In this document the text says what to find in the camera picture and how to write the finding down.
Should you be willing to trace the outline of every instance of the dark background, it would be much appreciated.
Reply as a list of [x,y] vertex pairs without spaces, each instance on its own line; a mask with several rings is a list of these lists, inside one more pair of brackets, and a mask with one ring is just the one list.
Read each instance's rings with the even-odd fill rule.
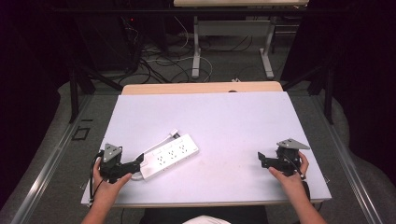
[[[311,0],[311,8],[341,8],[351,1]],[[42,1],[1,1],[1,197],[3,206],[35,155],[68,81],[68,53],[94,68],[74,20],[43,13]],[[52,3],[67,7],[65,1]],[[365,1],[352,41],[335,69],[334,97],[345,109],[350,149],[388,175],[396,138],[396,18],[392,1]],[[326,58],[343,19],[303,18],[282,78],[292,80]],[[66,31],[54,32],[54,25]]]

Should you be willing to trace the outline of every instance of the white power strip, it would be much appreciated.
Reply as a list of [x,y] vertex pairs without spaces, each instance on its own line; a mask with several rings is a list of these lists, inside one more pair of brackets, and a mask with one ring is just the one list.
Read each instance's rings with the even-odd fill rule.
[[140,164],[140,173],[148,180],[189,156],[197,154],[198,151],[198,146],[188,134],[185,134],[145,154],[145,159]]

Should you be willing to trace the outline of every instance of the cable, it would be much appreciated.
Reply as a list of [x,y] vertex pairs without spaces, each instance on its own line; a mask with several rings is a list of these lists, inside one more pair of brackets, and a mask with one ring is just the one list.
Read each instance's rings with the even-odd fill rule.
[[144,65],[149,71],[153,73],[158,79],[162,80],[165,83],[171,83],[168,79],[163,77],[159,72],[155,71],[144,59],[140,59],[142,65]]
[[251,66],[247,66],[247,67],[244,67],[244,68],[242,68],[241,70],[239,70],[237,73],[235,73],[234,75],[233,75],[233,79],[241,79],[240,78],[240,76],[241,76],[241,74],[242,74],[242,72],[245,72],[245,70],[248,70],[249,68],[255,68],[255,69],[257,69],[258,71],[260,71],[261,73],[264,73],[265,71],[264,71],[264,69],[260,69],[258,66],[256,66],[256,65],[251,65]]
[[122,220],[123,220],[123,212],[124,212],[124,210],[125,210],[125,208],[122,208],[122,211],[121,211],[121,218],[120,218],[120,223],[122,224]]
[[178,21],[178,23],[180,24],[180,26],[183,28],[183,30],[184,30],[184,35],[186,36],[186,43],[185,43],[183,46],[180,47],[181,49],[183,49],[183,48],[186,47],[186,45],[189,43],[189,32],[187,32],[186,27],[184,27],[184,25],[180,22],[180,20],[179,20],[177,17],[175,17],[175,19]]
[[235,47],[233,47],[233,48],[231,48],[231,49],[209,49],[209,48],[207,48],[207,49],[201,48],[201,49],[202,49],[203,51],[208,51],[208,52],[244,51],[244,50],[248,49],[248,48],[251,46],[251,44],[253,43],[253,36],[250,37],[250,42],[248,43],[247,47],[245,47],[244,49],[238,49],[238,50],[236,50],[236,48],[238,48],[239,46],[241,46],[242,43],[244,43],[246,39],[248,39],[248,35],[245,36],[245,38],[244,38],[241,42],[239,42],[239,44],[237,44]]
[[93,203],[93,196],[94,196],[94,193],[93,193],[93,167],[94,167],[94,165],[96,164],[96,160],[99,158],[99,157],[102,157],[104,155],[104,151],[103,150],[100,150],[96,155],[95,155],[95,157],[93,158],[93,160],[92,160],[92,163],[91,163],[91,170],[90,170],[90,203],[89,203],[89,206],[90,206],[90,208],[92,207],[92,203]]
[[95,194],[96,194],[96,192],[98,191],[100,185],[103,183],[103,181],[104,181],[104,179],[102,179],[102,180],[99,182],[98,187],[96,187],[95,191],[93,192],[93,195],[92,195],[93,197],[95,197]]
[[[199,57],[200,59],[204,59],[208,64],[209,64],[209,66],[210,66],[210,72],[209,72],[209,74],[208,74],[208,76],[206,77],[206,79],[204,80],[204,82],[206,82],[206,81],[208,81],[209,79],[210,79],[210,77],[211,77],[211,75],[212,75],[212,72],[213,72],[213,65],[212,65],[212,63],[208,60],[208,59],[206,59],[206,58],[204,58],[204,57]],[[184,61],[184,60],[188,60],[188,59],[194,59],[194,57],[187,57],[187,58],[184,58],[184,59],[177,59],[177,60],[173,60],[173,61],[175,61],[175,62],[180,62],[180,61]],[[146,61],[147,63],[153,63],[153,62],[168,62],[168,61],[165,61],[165,60],[149,60],[149,61]]]
[[317,209],[317,211],[318,212],[320,212],[320,209],[321,209],[321,206],[323,205],[323,202],[321,202],[320,204],[319,204],[319,208]]
[[139,83],[139,84],[145,84],[145,83],[147,83],[147,82],[149,81],[149,79],[150,79],[150,74],[140,74],[140,73],[137,73],[137,74],[131,74],[131,75],[129,75],[129,76],[120,78],[120,80],[119,80],[118,83],[119,83],[119,85],[120,85],[121,82],[122,82],[125,78],[128,78],[128,77],[137,77],[137,76],[147,76],[146,80],[143,81],[142,83]]
[[[184,41],[185,38],[183,38],[183,37],[180,37],[180,36],[178,36],[178,35],[170,35],[170,36],[174,36],[174,37],[178,38],[178,41],[168,43],[168,46],[169,46],[169,47],[172,47],[172,46],[178,47],[178,48],[177,48],[177,52],[175,52],[175,53],[177,53],[177,55],[178,55],[179,57],[185,56],[185,55],[191,55],[191,52],[193,51],[193,44],[192,44],[192,42],[191,42],[190,39],[188,40],[188,42],[185,42],[185,41]],[[184,42],[184,44],[183,44],[182,47],[181,47],[181,46],[179,45],[179,43],[182,42],[182,41]],[[181,49],[186,49],[186,51],[180,53],[179,51],[180,51]]]
[[300,175],[301,179],[305,179],[305,175],[301,172],[300,168],[298,168],[296,166],[296,164],[294,164],[294,162],[288,157],[286,156],[286,154],[283,154],[283,156],[291,163],[291,165],[296,169],[297,173]]
[[180,65],[178,65],[177,63],[175,63],[173,60],[171,60],[170,58],[168,58],[168,57],[166,57],[166,56],[162,56],[162,57],[164,57],[164,58],[167,59],[169,62],[171,62],[172,64],[176,65],[177,67],[179,67],[179,68],[186,74],[187,77],[189,76],[189,75],[187,74],[186,70],[184,70]]
[[[186,71],[190,71],[190,70],[193,70],[193,69],[198,69],[198,70],[200,70],[200,71],[203,71],[203,72],[205,72],[205,73],[209,76],[209,73],[208,73],[205,69],[202,69],[202,68],[189,68],[189,69],[187,69]],[[178,76],[180,76],[181,74],[184,74],[184,73],[183,73],[183,72],[180,72],[180,73],[176,74],[174,77],[172,77],[171,81],[174,82],[175,79],[176,79]],[[179,81],[178,83],[186,83],[186,82],[189,83],[189,82],[195,82],[195,81],[191,81],[191,80],[190,80],[190,76],[187,76],[187,81]]]

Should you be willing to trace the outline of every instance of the white table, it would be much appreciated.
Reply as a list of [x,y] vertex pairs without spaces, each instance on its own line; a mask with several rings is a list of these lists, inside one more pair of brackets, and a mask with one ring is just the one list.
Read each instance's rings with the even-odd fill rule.
[[[207,90],[217,85],[208,84]],[[167,87],[177,91],[175,85],[184,84],[163,85],[174,85]],[[238,84],[231,85],[231,90],[238,90]],[[115,206],[286,203],[286,195],[261,167],[257,152],[275,158],[276,142],[290,137],[309,145],[286,92],[250,91],[120,95],[101,148],[105,143],[123,147],[121,162],[132,161],[175,128],[181,135],[188,133],[200,152],[148,181],[128,182]],[[316,203],[332,196],[313,150],[304,154],[310,162],[307,181]],[[88,198],[86,189],[81,202],[87,204]]]
[[[176,7],[282,7],[304,6],[308,0],[175,0]],[[268,50],[276,26],[276,17],[269,21],[198,21],[194,17],[194,59],[191,76],[198,78],[201,49],[199,48],[200,35],[252,35],[265,36],[264,48],[260,49],[265,75],[274,78]]]

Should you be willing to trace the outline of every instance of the metal desk leg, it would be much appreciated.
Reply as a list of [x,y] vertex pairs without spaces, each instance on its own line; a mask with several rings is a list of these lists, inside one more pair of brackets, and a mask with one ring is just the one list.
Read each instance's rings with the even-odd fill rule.
[[272,17],[266,35],[265,47],[264,49],[260,49],[260,54],[262,56],[262,64],[264,65],[265,75],[267,76],[268,79],[274,79],[274,73],[271,67],[270,60],[268,58],[268,51],[271,48],[271,41],[274,35],[275,26],[276,26],[276,17]]
[[201,59],[201,49],[199,48],[198,18],[194,17],[194,59],[192,61],[192,78],[199,77],[199,65]]

